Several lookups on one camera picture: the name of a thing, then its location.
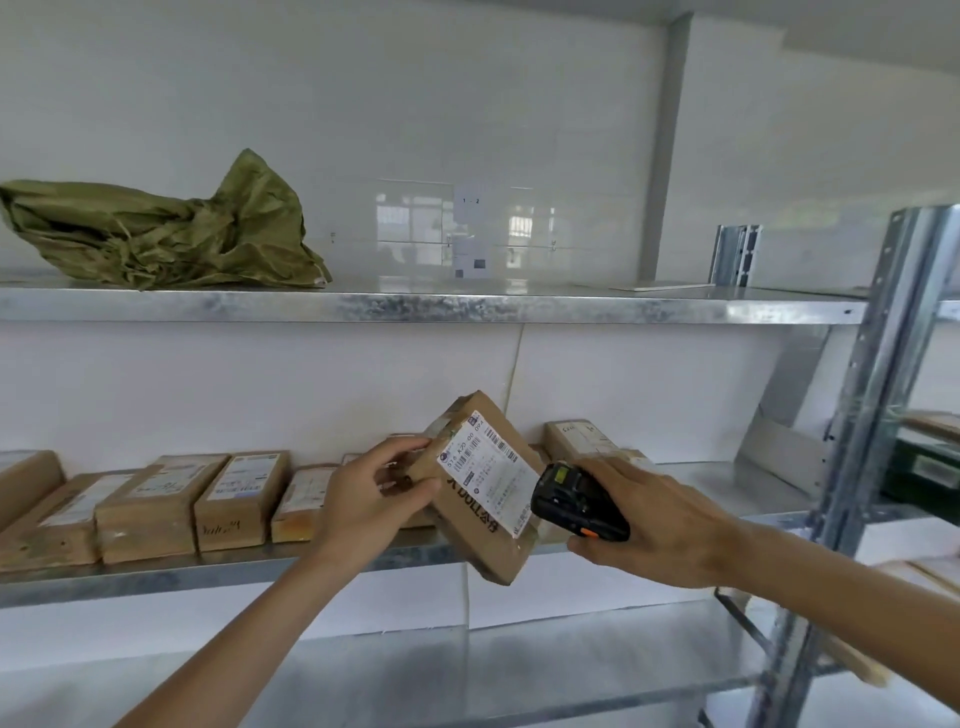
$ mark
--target cardboard box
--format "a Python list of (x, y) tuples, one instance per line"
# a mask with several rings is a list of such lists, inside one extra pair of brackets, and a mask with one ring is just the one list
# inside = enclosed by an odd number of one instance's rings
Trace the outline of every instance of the cardboard box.
[(197, 552), (193, 504), (229, 455), (163, 455), (97, 506), (105, 564)]
[(294, 473), (270, 521), (270, 538), (275, 544), (310, 541), (314, 537), (324, 509), (326, 486), (339, 467), (323, 463)]
[(286, 450), (231, 457), (193, 506), (200, 551), (265, 544), (289, 470)]
[(537, 542), (540, 457), (483, 392), (457, 399), (425, 432), (434, 439), (403, 458), (401, 487), (440, 478), (427, 516), (484, 578), (510, 584)]
[(960, 415), (952, 412), (912, 410), (902, 417), (904, 426), (960, 445)]
[(543, 446), (554, 460), (614, 455), (618, 448), (590, 420), (560, 420), (543, 426)]
[(62, 484), (63, 471), (52, 450), (0, 452), (0, 531)]
[(960, 598), (960, 556), (939, 556), (907, 563)]
[(0, 534), (0, 570), (96, 564), (94, 509), (139, 471), (71, 478)]
[(540, 460), (543, 461), (543, 465), (549, 465), (553, 462), (553, 458), (550, 457), (550, 453), (546, 451), (546, 448), (543, 445), (531, 445), (530, 449), (540, 456)]

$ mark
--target galvanized steel shelf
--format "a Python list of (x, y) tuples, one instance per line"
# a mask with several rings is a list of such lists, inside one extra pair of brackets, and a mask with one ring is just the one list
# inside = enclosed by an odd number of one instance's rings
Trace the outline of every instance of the galvanized steel shelf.
[[(71, 715), (83, 715), (87, 725), (112, 725), (188, 657), (8, 672), (0, 698), (33, 690), (42, 679), (54, 695), (69, 688)], [(675, 700), (684, 700), (693, 725), (698, 698), (753, 685), (762, 668), (760, 648), (711, 598), (486, 629), (305, 639), (244, 725), (510, 728)], [(111, 699), (104, 698), (107, 685)], [(23, 725), (52, 725), (67, 722), (50, 719), (61, 714), (31, 704), (26, 718), (17, 716)], [(632, 717), (646, 724), (643, 713)]]
[[(681, 482), (753, 522), (801, 528), (810, 498), (749, 461), (661, 466)], [(541, 542), (535, 553), (565, 550), (565, 534)], [(0, 574), (0, 608), (110, 596), (179, 592), (274, 581), (303, 552), (297, 544), (267, 544), (199, 556), (176, 556), (118, 566), (65, 567)], [(370, 570), (452, 564), (453, 548), (432, 528), (400, 531)]]
[(632, 292), (527, 280), (337, 280), (322, 290), (131, 291), (0, 272), (0, 321), (857, 324), (842, 295), (699, 287)]

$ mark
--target perforated metal post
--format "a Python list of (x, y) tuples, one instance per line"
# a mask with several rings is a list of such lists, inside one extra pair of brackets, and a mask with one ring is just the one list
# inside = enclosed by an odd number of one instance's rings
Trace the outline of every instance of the perforated metal post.
[[(810, 539), (853, 556), (897, 437), (939, 301), (960, 248), (960, 206), (911, 207), (890, 218), (828, 439)], [(750, 728), (793, 728), (820, 656), (819, 631), (781, 611)]]
[(754, 274), (756, 253), (763, 235), (761, 225), (721, 225), (713, 241), (710, 282), (746, 288)]

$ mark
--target metal bracket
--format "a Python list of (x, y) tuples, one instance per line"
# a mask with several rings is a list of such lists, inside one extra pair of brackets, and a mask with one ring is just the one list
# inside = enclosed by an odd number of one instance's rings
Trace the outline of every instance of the metal bracket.
[(713, 285), (746, 288), (756, 269), (762, 225), (721, 225), (713, 241), (710, 279)]

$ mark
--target white wall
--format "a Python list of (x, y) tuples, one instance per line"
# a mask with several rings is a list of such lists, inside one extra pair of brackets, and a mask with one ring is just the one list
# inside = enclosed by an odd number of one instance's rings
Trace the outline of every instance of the white wall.
[[(436, 278), (452, 185), (480, 181), (495, 275), (632, 280), (664, 48), (662, 28), (461, 2), (10, 0), (0, 180), (209, 197), (249, 146), (334, 277)], [(37, 264), (0, 231), (0, 266)]]
[(781, 43), (694, 15), (658, 278), (706, 279), (716, 226), (762, 223), (755, 285), (867, 284), (892, 210), (960, 202), (960, 79)]

